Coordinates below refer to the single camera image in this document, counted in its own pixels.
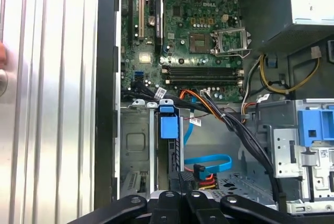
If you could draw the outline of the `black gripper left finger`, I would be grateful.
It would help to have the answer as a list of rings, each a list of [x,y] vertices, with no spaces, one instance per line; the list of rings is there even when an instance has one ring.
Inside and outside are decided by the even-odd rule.
[[[148,200],[128,195],[70,223],[179,223],[180,204],[180,179],[171,178],[168,190],[155,191]]]

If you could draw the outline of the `person's hand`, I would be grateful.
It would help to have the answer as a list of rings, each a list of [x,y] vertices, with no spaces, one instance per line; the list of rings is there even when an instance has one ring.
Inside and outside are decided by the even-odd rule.
[[[3,42],[0,42],[0,69],[4,69],[7,65],[6,47]]]

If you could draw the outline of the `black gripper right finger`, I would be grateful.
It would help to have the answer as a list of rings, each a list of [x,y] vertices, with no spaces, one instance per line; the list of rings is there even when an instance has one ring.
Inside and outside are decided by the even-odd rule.
[[[217,203],[204,192],[195,190],[189,172],[178,174],[186,223],[296,223],[296,218],[239,195],[227,195]]]

